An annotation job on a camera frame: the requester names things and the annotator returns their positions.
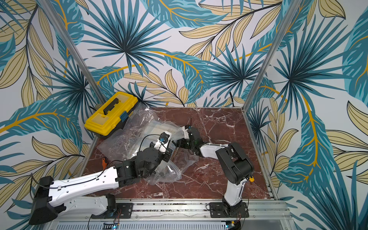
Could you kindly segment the clear plastic vacuum bag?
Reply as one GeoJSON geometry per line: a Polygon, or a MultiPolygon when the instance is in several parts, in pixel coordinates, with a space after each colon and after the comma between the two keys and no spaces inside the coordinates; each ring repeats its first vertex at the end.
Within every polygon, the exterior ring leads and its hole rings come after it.
{"type": "MultiPolygon", "coordinates": [[[[144,151],[150,144],[144,144],[147,135],[142,137],[143,129],[151,121],[161,121],[155,111],[144,104],[139,103],[132,115],[127,119],[123,129],[115,131],[112,136],[104,140],[97,149],[110,161],[123,161],[137,156],[139,151],[144,151]]],[[[182,178],[182,174],[194,163],[199,161],[199,157],[192,154],[187,149],[179,149],[170,142],[169,148],[173,150],[169,162],[162,161],[161,164],[145,180],[154,185],[158,182],[173,183],[182,178]]]]}

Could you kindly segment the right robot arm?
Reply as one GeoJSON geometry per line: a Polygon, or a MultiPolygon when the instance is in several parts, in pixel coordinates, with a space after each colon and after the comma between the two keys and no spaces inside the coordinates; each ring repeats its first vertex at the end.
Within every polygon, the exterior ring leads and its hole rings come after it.
{"type": "Polygon", "coordinates": [[[202,158],[218,160],[228,179],[226,192],[220,202],[208,203],[212,218],[247,218],[248,204],[243,203],[242,194],[247,182],[253,182],[254,165],[240,144],[213,144],[203,141],[197,128],[182,126],[172,140],[178,148],[190,150],[202,158]]]}

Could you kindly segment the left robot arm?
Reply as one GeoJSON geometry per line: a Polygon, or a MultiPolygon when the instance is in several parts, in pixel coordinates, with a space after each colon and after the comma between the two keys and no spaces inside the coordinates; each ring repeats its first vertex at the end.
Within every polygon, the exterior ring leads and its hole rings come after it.
{"type": "Polygon", "coordinates": [[[170,160],[172,152],[171,148],[149,147],[101,172],[66,180],[42,177],[36,182],[29,224],[40,225],[56,219],[60,213],[67,211],[67,202],[74,198],[130,186],[150,177],[161,162],[170,160]]]}

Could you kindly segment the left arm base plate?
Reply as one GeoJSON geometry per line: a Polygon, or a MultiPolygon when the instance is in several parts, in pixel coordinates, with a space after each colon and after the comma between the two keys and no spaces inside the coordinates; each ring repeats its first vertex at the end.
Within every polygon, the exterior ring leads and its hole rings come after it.
{"type": "Polygon", "coordinates": [[[132,211],[133,203],[117,203],[101,215],[92,215],[92,219],[130,219],[132,211]]]}

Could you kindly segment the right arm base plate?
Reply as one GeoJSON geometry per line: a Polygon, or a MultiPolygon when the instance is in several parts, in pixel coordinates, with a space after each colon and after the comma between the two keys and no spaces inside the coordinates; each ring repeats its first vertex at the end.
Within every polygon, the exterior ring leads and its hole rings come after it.
{"type": "Polygon", "coordinates": [[[211,202],[206,205],[211,218],[248,218],[247,205],[240,201],[235,206],[229,206],[225,201],[211,202]]]}

